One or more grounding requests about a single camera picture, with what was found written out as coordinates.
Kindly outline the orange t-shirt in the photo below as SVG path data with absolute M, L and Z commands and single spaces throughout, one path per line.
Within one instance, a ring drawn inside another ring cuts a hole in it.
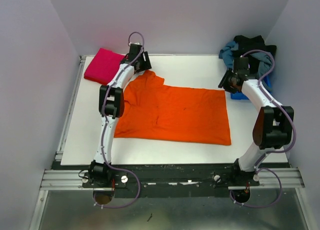
M 116 138 L 231 145 L 223 90 L 174 87 L 164 82 L 148 70 L 126 86 Z

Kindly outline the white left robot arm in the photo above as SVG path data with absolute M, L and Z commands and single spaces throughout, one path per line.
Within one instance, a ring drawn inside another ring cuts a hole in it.
M 111 181 L 112 144 L 117 123 L 125 110 L 124 89 L 134 74 L 150 68 L 151 63 L 144 46 L 130 43 L 129 52 L 120 61 L 113 79 L 99 89 L 98 109 L 102 121 L 100 144 L 88 170 L 89 177 L 99 187 L 106 187 Z

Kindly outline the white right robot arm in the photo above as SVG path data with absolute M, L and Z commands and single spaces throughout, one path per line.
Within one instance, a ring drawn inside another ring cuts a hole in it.
M 227 69 L 219 88 L 227 92 L 242 92 L 255 106 L 258 115 L 252 130 L 253 143 L 245 154 L 236 160 L 238 169 L 230 173 L 234 185 L 248 180 L 247 172 L 258 169 L 260 163 L 271 153 L 285 153 L 294 146 L 297 137 L 294 110 L 277 101 L 264 87 L 261 79 L 250 74 L 249 60 L 239 57 Z

